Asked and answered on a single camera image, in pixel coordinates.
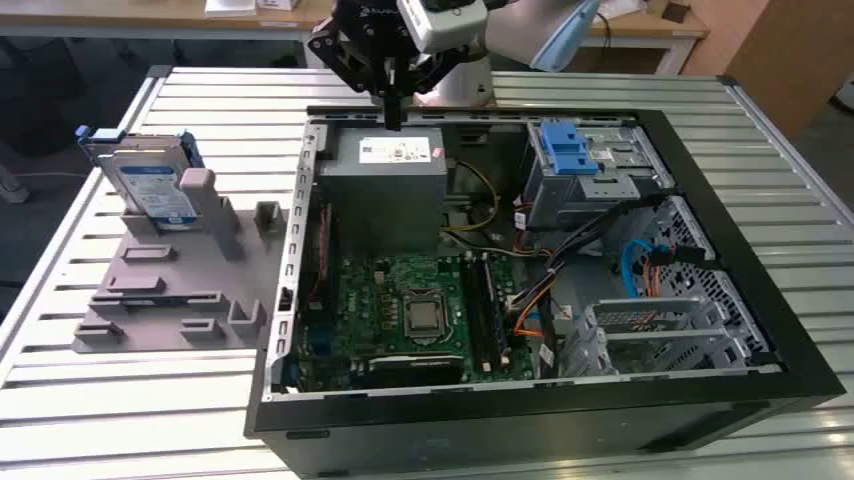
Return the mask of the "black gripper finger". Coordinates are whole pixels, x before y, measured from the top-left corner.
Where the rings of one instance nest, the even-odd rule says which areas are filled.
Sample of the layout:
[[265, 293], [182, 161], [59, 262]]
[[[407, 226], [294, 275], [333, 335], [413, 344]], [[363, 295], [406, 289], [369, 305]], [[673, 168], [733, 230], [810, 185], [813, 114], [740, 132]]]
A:
[[453, 48], [429, 55], [419, 63], [417, 56], [397, 56], [394, 58], [394, 130], [399, 131], [407, 119], [405, 103], [415, 94], [429, 93], [453, 69], [485, 58], [485, 52], [471, 46]]
[[382, 108], [386, 129], [395, 130], [395, 97], [391, 95], [386, 58], [371, 57], [363, 45], [342, 40], [342, 29], [333, 17], [317, 25], [306, 46], [357, 93], [370, 93], [374, 103]]

